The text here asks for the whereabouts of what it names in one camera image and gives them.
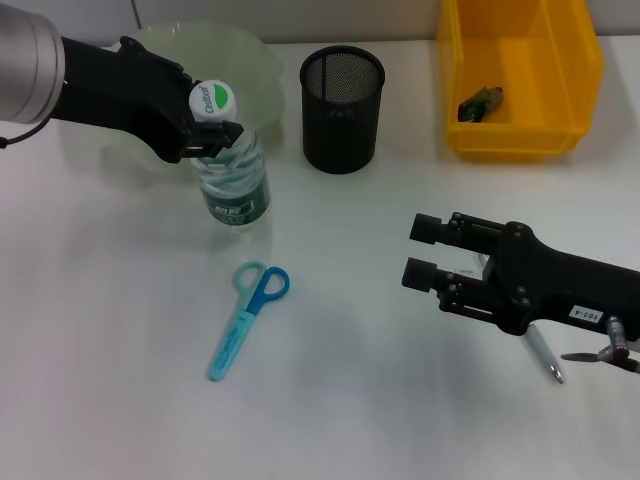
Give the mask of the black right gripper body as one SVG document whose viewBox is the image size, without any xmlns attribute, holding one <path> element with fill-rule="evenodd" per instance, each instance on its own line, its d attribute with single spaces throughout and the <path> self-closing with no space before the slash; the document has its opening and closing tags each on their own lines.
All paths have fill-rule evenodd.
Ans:
<svg viewBox="0 0 640 480">
<path fill-rule="evenodd" d="M 626 338 L 639 339 L 639 273 L 555 250 L 525 224 L 508 222 L 490 254 L 491 280 L 506 298 L 498 327 L 522 335 L 535 320 L 607 332 L 617 318 Z"/>
</svg>

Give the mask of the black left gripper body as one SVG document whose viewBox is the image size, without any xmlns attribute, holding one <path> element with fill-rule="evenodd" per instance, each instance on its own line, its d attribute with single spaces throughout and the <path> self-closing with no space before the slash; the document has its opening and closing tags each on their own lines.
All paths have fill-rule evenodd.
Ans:
<svg viewBox="0 0 640 480">
<path fill-rule="evenodd" d="M 62 43 L 65 73 L 59 118 L 126 132 L 164 162 L 180 162 L 193 124 L 188 98 L 175 83 L 183 67 L 126 36 L 117 51 L 68 38 Z"/>
</svg>

